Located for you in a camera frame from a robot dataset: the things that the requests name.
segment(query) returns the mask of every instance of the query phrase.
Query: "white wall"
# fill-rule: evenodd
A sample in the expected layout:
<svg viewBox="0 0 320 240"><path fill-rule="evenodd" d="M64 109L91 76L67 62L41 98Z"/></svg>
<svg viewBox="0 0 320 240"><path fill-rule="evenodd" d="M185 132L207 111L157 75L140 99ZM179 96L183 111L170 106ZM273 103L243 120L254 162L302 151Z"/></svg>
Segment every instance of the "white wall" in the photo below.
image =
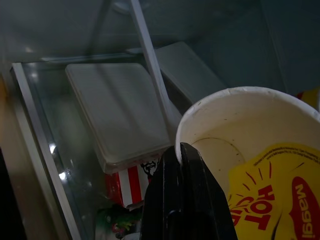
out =
<svg viewBox="0 0 320 240"><path fill-rule="evenodd" d="M72 57L123 52L140 47L129 14L111 7L113 0L2 0L0 37L11 62L41 61L43 57ZM210 1L143 0L155 45L198 34Z"/></svg>
<svg viewBox="0 0 320 240"><path fill-rule="evenodd" d="M261 0L289 94L320 86L320 1Z"/></svg>
<svg viewBox="0 0 320 240"><path fill-rule="evenodd" d="M191 44L229 87L260 86L285 92L272 39L261 6Z"/></svg>

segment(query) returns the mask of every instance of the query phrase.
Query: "white paper cup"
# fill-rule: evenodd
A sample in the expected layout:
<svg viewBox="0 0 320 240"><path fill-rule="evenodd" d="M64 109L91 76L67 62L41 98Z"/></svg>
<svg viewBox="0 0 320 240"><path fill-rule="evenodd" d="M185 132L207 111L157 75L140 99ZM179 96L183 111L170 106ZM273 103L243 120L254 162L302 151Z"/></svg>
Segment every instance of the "white paper cup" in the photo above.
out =
<svg viewBox="0 0 320 240"><path fill-rule="evenodd" d="M235 87L196 102L183 115L176 133L194 146L227 194L228 172L265 148L283 142L320 150L320 114L299 99L264 87Z"/></svg>

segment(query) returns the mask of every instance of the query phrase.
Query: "metal frame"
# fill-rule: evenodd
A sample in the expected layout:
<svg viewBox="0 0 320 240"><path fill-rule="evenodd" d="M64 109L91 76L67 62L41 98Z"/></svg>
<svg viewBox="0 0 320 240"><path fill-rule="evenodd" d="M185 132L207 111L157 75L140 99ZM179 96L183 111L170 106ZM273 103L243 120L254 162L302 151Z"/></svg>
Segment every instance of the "metal frame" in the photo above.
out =
<svg viewBox="0 0 320 240"><path fill-rule="evenodd" d="M150 38L146 20L142 12L139 0L129 0L129 3L131 17L139 36L143 55L146 60L149 74L151 76L151 80L155 89L156 97L160 105L161 113L166 125L166 130L171 144L174 145L177 130L175 126L174 113L171 108L171 101L169 100L166 86L161 75L158 59Z"/></svg>
<svg viewBox="0 0 320 240"><path fill-rule="evenodd" d="M75 240L80 240L80 232L78 230L74 215L72 213L67 195L63 188L62 182L59 178L59 173L56 168L54 159L50 153L49 143L47 141L44 129L42 127L40 117L37 113L36 105L33 100L25 72L21 63L12 64L18 86L21 90L22 97L25 102L26 110L30 118L30 124L32 125L35 137L37 138L39 148L43 155L44 163L49 173L52 185L54 187L56 197L59 201L61 210L63 212L66 224L68 226L70 235Z"/></svg>
<svg viewBox="0 0 320 240"><path fill-rule="evenodd" d="M46 175L46 171L42 164L42 161L34 140L34 136L32 134L32 131L28 123L26 113L24 111L22 103L20 102L17 96L13 96L12 98L12 107L15 113L18 126L20 128L23 140L25 142L27 153L30 156L30 160L31 160L30 164L34 169L34 173L36 175L37 181L39 182L43 197L46 201L47 208L50 212L50 217L53 221L53 225L56 230L56 233L59 239L68 239L69 231L68 229L66 229L64 217L61 216L59 206L57 204L54 193L50 186L49 179Z"/></svg>

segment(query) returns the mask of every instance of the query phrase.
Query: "black object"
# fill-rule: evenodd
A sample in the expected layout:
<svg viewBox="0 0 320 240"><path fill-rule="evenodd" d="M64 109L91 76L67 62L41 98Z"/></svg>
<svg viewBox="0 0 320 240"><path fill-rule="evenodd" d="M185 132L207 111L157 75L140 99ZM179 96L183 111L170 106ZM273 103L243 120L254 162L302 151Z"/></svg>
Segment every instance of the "black object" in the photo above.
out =
<svg viewBox="0 0 320 240"><path fill-rule="evenodd" d="M5 159L0 149L0 183L1 183L1 214L0 230L2 239L26 240L14 190L11 186Z"/></svg>
<svg viewBox="0 0 320 240"><path fill-rule="evenodd" d="M199 152L181 143L162 155L145 197L141 240L236 240L225 194Z"/></svg>

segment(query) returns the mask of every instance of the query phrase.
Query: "glass panel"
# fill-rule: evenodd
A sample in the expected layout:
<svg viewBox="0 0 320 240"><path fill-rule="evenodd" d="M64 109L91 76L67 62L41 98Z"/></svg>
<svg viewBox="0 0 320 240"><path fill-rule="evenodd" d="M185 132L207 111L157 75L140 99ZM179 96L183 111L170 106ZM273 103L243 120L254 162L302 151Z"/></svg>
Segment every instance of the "glass panel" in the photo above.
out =
<svg viewBox="0 0 320 240"><path fill-rule="evenodd" d="M70 63L33 62L22 66L81 237L94 239L97 211L112 202L106 197L105 174L65 72ZM128 54L98 60L77 58L76 63L145 65L142 55Z"/></svg>
<svg viewBox="0 0 320 240"><path fill-rule="evenodd" d="M192 103L239 86L286 92L264 2L150 4L144 16L162 74Z"/></svg>

